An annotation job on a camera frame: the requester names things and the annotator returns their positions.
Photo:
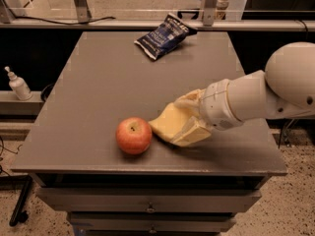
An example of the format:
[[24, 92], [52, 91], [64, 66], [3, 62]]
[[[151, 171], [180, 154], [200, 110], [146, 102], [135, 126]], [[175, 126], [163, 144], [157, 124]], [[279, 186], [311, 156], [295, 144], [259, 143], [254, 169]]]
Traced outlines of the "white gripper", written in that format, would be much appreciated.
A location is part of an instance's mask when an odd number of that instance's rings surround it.
[[177, 108], [189, 109], [192, 116], [170, 140], [173, 145], [188, 147], [208, 138], [212, 127], [224, 131], [239, 127], [243, 122], [235, 117], [228, 102], [227, 88], [230, 80], [224, 79], [210, 84], [205, 90], [194, 89], [174, 101]]

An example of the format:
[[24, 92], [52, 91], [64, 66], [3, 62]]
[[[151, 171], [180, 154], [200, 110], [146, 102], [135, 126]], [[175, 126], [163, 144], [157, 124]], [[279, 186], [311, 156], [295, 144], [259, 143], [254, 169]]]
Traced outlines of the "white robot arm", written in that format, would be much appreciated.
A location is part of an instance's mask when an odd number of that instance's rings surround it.
[[174, 105], [194, 113], [170, 140], [187, 147], [246, 121], [306, 117], [315, 111], [315, 44], [294, 42], [275, 51], [264, 70], [193, 90]]

